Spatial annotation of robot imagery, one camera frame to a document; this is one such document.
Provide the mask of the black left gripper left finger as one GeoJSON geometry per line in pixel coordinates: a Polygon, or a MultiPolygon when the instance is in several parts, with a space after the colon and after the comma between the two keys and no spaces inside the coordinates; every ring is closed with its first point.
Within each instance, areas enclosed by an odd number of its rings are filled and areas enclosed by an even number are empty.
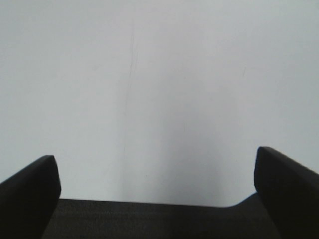
{"type": "Polygon", "coordinates": [[[0,184],[0,237],[42,237],[61,194],[56,159],[45,155],[0,184]]]}

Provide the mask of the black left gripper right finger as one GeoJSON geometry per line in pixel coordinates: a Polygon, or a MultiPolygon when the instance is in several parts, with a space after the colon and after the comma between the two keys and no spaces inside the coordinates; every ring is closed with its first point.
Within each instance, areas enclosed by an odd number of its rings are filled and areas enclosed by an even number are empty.
{"type": "Polygon", "coordinates": [[[319,237],[319,175],[271,148],[257,150],[254,186],[283,239],[319,237]]]}

